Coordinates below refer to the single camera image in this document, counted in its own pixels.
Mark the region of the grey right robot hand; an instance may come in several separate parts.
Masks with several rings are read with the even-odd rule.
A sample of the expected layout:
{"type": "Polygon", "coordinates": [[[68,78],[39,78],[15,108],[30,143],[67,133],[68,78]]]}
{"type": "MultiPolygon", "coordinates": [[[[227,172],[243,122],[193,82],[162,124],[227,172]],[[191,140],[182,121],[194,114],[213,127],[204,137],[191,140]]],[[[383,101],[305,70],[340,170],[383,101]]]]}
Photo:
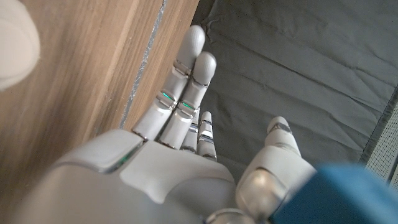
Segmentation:
{"type": "Polygon", "coordinates": [[[200,109],[216,59],[191,26],[168,77],[130,131],[101,134],[57,160],[13,223],[265,223],[315,174],[288,122],[271,120],[239,181],[217,160],[200,109]]]}

